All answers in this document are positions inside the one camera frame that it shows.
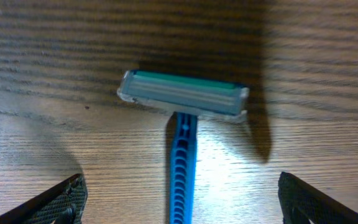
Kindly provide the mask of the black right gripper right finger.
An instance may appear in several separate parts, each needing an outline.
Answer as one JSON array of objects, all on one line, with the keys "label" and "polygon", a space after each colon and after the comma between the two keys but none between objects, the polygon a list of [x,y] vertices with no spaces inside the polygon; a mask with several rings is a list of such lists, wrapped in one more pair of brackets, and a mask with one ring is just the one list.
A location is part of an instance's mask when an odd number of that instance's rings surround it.
[{"label": "black right gripper right finger", "polygon": [[282,172],[278,198],[284,224],[358,224],[358,213],[297,176]]}]

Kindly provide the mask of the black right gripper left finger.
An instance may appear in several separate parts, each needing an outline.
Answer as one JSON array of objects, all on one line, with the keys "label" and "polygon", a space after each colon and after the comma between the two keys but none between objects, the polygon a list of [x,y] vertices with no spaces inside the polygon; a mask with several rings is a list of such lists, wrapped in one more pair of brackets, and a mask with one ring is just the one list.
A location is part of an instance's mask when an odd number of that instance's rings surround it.
[{"label": "black right gripper left finger", "polygon": [[81,224],[87,198],[84,175],[75,174],[0,215],[0,223]]}]

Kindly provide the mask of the blue disposable razor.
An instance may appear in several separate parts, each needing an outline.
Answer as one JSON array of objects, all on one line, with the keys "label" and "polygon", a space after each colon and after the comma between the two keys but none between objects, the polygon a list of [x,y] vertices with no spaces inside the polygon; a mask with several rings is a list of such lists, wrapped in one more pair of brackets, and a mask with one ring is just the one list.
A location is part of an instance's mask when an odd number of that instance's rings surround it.
[{"label": "blue disposable razor", "polygon": [[172,112],[176,118],[170,150],[169,222],[192,222],[198,119],[246,117],[249,88],[240,83],[128,70],[117,89],[121,100]]}]

